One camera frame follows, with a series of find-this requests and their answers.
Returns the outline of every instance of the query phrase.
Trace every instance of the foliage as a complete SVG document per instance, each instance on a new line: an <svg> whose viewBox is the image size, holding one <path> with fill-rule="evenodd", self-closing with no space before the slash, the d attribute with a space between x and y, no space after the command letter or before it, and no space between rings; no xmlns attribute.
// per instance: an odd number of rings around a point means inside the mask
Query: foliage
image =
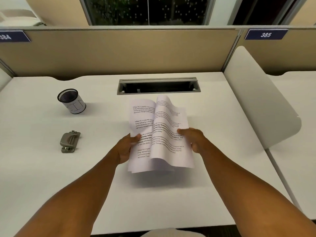
<svg viewBox="0 0 316 237"><path fill-rule="evenodd" d="M130 0L91 0L97 25L118 25L129 14Z"/></svg>

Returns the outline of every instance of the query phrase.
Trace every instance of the metal hole punch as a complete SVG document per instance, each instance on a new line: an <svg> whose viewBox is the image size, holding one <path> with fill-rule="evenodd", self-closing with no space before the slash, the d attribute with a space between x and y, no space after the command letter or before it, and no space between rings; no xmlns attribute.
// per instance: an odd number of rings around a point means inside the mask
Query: metal hole punch
<svg viewBox="0 0 316 237"><path fill-rule="evenodd" d="M80 132L71 131L63 134L60 140L60 145L62 146L62 153L73 153L77 147Z"/></svg>

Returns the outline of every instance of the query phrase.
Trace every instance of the hand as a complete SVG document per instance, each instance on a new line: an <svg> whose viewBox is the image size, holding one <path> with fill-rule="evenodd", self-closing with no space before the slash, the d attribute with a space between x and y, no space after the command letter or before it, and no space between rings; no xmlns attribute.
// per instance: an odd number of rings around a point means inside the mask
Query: hand
<svg viewBox="0 0 316 237"><path fill-rule="evenodd" d="M131 147L136 144L141 138L141 135L138 134L135 137L131 137L131 134L124 136L118 141L118 143L113 147L113 151L118 154L119 164L122 164L128 161L130 157Z"/></svg>
<svg viewBox="0 0 316 237"><path fill-rule="evenodd" d="M202 148L210 144L209 140L203 135L203 132L198 129L178 129L177 132L191 143L192 150L195 153L200 153Z"/></svg>

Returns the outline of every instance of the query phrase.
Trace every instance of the white desk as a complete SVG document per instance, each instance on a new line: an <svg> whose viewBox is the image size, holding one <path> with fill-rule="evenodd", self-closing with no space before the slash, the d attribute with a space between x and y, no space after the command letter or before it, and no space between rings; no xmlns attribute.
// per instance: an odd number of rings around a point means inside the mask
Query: white desk
<svg viewBox="0 0 316 237"><path fill-rule="evenodd" d="M302 119L299 133L270 151L298 207L316 219L316 71L270 78Z"/></svg>
<svg viewBox="0 0 316 237"><path fill-rule="evenodd" d="M223 73L14 78L0 92L0 236L13 236L41 205L92 168L129 132L131 98L116 95L119 79L196 77L200 93L170 93L187 109L191 127L203 130L229 158L289 198ZM78 115L57 101L75 88L87 104ZM81 132L76 151L62 154L59 141ZM199 155L195 168L170 173L131 174L120 165L92 234L168 227L234 224Z"/></svg>

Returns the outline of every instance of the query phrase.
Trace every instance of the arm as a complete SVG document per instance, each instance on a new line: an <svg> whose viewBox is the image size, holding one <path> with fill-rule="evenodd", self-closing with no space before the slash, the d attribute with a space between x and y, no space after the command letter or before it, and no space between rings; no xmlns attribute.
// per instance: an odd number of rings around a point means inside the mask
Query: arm
<svg viewBox="0 0 316 237"><path fill-rule="evenodd" d="M15 237L88 237L109 192L115 169L128 160L132 143L123 137L87 173L50 198Z"/></svg>
<svg viewBox="0 0 316 237"><path fill-rule="evenodd" d="M310 237L316 225L268 183L227 158L200 130L178 130L200 153L243 237Z"/></svg>

